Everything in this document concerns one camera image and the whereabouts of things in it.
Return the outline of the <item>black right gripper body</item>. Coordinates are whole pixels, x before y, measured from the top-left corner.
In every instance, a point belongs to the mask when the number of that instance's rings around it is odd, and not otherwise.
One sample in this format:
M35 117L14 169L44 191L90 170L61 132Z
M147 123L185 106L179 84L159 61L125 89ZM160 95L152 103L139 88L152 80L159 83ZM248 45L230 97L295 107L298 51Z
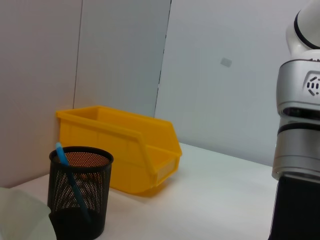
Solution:
M320 238L320 184L282 176L277 185L270 240Z

